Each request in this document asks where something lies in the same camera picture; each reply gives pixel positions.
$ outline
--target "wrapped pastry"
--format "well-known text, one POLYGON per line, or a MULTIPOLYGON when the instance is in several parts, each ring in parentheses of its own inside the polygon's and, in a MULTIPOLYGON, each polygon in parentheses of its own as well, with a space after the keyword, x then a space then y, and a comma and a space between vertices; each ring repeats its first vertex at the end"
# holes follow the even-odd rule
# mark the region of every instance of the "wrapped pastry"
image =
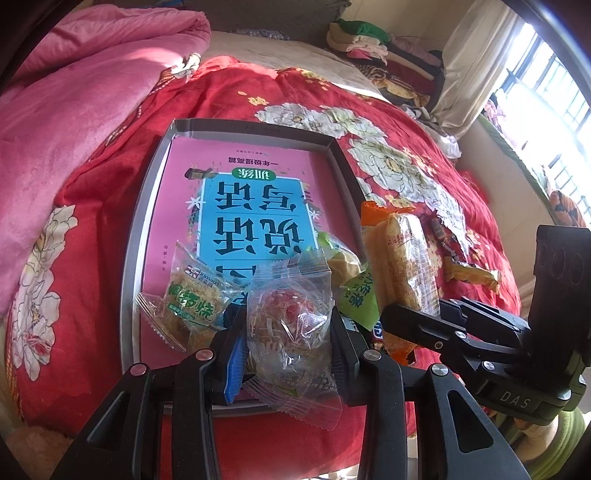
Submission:
POLYGON ((172 348, 194 352, 223 329, 223 312, 246 284, 226 279, 180 243, 164 298, 140 293, 137 302, 154 331, 172 348))
POLYGON ((361 262, 343 242, 328 232, 318 232, 318 245, 330 268, 333 291, 361 273, 361 262))
POLYGON ((245 283, 226 279, 177 243, 163 315, 208 327, 244 289, 245 283))
POLYGON ((145 321, 170 348, 181 353, 194 353, 206 348, 218 331, 215 327, 188 325, 182 318, 164 315, 161 297, 140 293, 136 301, 145 321))
POLYGON ((445 269, 445 281, 459 280, 474 285, 484 285, 493 292, 499 293, 501 285, 501 272, 498 270, 487 270, 478 265, 453 261, 446 257, 443 263, 445 269))
POLYGON ((332 307, 322 250, 257 265, 246 306, 256 375, 244 388, 272 408, 328 430, 342 411, 330 369, 332 307))
POLYGON ((437 215, 434 215, 431 219, 431 230, 439 244, 447 251, 454 261, 459 262, 466 259, 462 252, 460 242, 458 242, 456 236, 443 225, 443 222, 437 215))
MULTIPOLYGON (((439 297, 421 222, 411 214, 364 202, 361 210, 362 238, 374 280, 381 312, 391 303, 439 316, 439 297)), ((384 334, 386 350, 406 364, 415 344, 384 334)))
POLYGON ((374 279, 369 268, 349 280, 336 303, 339 311, 372 330, 379 322, 378 304, 375 301, 374 279))

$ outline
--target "pillow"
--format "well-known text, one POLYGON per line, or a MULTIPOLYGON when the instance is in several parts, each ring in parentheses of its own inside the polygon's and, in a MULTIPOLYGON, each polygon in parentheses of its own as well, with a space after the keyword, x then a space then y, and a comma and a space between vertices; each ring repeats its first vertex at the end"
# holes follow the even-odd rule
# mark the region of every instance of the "pillow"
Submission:
POLYGON ((278 30, 292 40, 322 48, 329 24, 350 4, 348 0, 184 0, 185 8, 205 13, 212 30, 278 30))
POLYGON ((577 204, 560 190, 555 190, 550 194, 550 205, 552 205, 561 225, 587 228, 577 204))

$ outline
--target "yellow snack package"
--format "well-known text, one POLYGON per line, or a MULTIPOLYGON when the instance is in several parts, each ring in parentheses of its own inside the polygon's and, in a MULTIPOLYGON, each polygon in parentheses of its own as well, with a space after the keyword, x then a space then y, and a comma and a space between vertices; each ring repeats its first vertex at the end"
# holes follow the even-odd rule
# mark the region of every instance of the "yellow snack package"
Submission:
MULTIPOLYGON (((439 316, 439 297, 427 241, 418 217, 409 209, 379 207, 364 202, 361 208, 362 239, 374 279, 381 312, 391 303, 439 316)), ((384 332, 391 357, 404 359, 415 345, 384 332)))
POLYGON ((333 289, 345 285, 361 273, 361 262, 343 242, 328 232, 318 232, 318 246, 324 252, 330 268, 333 289))
POLYGON ((451 257, 444 259, 445 281, 459 280, 474 285, 484 285, 493 292, 499 293, 501 272, 487 270, 474 264, 455 262, 451 257))

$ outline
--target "orange snack package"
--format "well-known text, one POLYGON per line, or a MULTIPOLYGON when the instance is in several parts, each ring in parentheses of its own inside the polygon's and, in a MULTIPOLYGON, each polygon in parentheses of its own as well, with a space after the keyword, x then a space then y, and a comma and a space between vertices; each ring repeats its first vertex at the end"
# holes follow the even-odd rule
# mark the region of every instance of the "orange snack package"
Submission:
MULTIPOLYGON (((427 241, 418 217, 408 207, 379 207, 364 202, 361 207, 362 239, 374 278, 380 313, 391 303, 439 316, 435 275, 427 241)), ((384 332, 391 357, 404 360, 415 345, 384 332)))

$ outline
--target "green fabric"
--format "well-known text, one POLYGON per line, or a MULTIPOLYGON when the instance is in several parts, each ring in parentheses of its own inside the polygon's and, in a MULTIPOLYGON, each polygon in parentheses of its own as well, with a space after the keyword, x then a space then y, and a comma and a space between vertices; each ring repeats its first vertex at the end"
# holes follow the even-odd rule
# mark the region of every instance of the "green fabric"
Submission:
POLYGON ((527 462, 527 469, 532 480, 545 480, 557 474, 585 431, 585 421, 581 411, 561 411, 558 414, 558 432, 547 450, 538 458, 527 462))
POLYGON ((382 43, 390 42, 390 37, 388 34, 372 23, 362 22, 360 20, 347 22, 342 18, 339 18, 337 22, 343 31, 349 35, 365 35, 366 37, 377 38, 382 43))
POLYGON ((503 423, 506 419, 507 419, 507 415, 498 411, 493 416, 492 421, 495 424, 496 428, 500 428, 500 426, 503 425, 503 423))

